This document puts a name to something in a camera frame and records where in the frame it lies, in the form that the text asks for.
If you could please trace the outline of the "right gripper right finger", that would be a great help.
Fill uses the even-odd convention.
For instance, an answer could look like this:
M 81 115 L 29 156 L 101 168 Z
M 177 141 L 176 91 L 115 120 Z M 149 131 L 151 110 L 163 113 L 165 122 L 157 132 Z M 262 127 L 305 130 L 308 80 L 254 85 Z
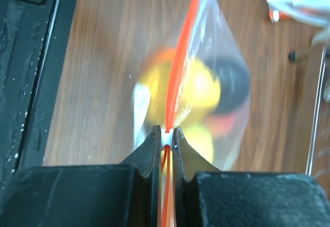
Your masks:
M 221 171 L 173 133 L 176 226 L 329 226 L 329 200 L 299 173 Z

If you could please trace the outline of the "yellow pear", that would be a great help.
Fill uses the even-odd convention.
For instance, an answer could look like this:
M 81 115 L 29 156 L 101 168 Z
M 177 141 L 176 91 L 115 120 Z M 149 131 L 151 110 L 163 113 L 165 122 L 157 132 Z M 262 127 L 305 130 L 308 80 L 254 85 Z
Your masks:
M 209 163 L 213 162 L 213 143 L 210 130 L 202 124 L 182 126 L 187 142 Z

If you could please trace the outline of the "dark purple plum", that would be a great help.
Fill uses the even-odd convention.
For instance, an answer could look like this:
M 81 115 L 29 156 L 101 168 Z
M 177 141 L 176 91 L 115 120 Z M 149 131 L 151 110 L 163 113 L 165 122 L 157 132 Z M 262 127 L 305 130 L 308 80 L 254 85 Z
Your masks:
M 250 94 L 247 66 L 232 57 L 207 58 L 205 64 L 220 80 L 221 95 L 215 113 L 224 115 L 238 110 Z

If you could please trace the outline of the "yellow mango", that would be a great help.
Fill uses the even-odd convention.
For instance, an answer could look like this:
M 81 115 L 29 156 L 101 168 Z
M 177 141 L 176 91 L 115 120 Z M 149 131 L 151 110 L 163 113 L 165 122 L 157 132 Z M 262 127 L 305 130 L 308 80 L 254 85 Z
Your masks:
M 159 61 L 144 71 L 138 82 L 147 86 L 151 100 L 146 120 L 151 125 L 166 126 L 167 94 L 172 61 Z M 179 92 L 178 110 L 174 126 L 185 126 L 201 121 L 213 111 L 220 100 L 221 85 L 218 76 L 201 60 L 195 59 L 185 74 Z

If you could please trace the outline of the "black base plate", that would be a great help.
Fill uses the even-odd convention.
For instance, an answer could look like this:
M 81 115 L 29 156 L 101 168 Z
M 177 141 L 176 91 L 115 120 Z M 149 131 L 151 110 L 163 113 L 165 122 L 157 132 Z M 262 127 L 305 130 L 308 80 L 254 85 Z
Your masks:
M 1 188 L 40 166 L 77 0 L 1 0 Z

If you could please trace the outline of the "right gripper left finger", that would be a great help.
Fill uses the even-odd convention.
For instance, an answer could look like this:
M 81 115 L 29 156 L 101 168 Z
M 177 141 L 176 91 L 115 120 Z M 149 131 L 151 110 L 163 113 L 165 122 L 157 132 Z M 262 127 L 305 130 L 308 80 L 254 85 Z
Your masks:
M 1 226 L 159 226 L 161 129 L 117 165 L 32 167 L 1 191 Z

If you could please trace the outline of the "clear orange-zipper zip bag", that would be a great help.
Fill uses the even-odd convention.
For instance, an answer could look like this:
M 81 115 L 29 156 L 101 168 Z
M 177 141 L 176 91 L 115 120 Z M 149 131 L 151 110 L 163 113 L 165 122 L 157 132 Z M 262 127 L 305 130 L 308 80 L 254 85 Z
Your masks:
M 141 66 L 134 86 L 133 147 L 160 126 L 161 226 L 174 225 L 174 129 L 220 170 L 240 151 L 250 111 L 250 74 L 218 0 L 191 0 L 174 29 Z

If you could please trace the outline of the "orange fruit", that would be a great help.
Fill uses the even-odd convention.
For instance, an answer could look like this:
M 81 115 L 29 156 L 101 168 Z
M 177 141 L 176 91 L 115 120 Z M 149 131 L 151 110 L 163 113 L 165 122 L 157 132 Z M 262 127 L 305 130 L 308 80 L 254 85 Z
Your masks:
M 214 137 L 222 137 L 232 132 L 236 133 L 243 130 L 247 125 L 248 118 L 249 114 L 246 112 L 235 112 L 224 116 L 207 117 L 204 123 Z

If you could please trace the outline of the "metal dish rack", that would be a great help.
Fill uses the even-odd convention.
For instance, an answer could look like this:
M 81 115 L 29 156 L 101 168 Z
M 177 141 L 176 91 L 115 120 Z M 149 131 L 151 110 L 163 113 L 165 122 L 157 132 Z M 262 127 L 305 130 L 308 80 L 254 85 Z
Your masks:
M 291 63 L 306 66 L 297 112 L 292 170 L 309 176 L 312 175 L 315 157 L 327 50 L 325 45 L 319 44 L 305 50 L 292 51 L 288 55 Z

